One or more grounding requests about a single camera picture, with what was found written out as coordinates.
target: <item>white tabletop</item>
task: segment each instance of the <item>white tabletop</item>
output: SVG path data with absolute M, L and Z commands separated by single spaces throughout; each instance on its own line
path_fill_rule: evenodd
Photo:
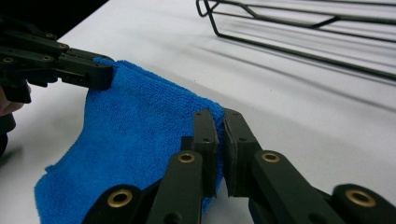
M 395 45 L 283 32 L 268 36 L 396 72 Z M 60 41 L 136 63 L 241 112 L 262 147 L 284 154 L 318 189 L 354 183 L 396 204 L 396 82 L 216 37 L 193 0 L 109 1 Z M 86 89 L 61 81 L 32 89 L 0 159 L 0 223 L 39 223 L 35 183 L 82 128 Z M 229 199 L 224 185 L 203 217 L 251 222 L 248 200 Z

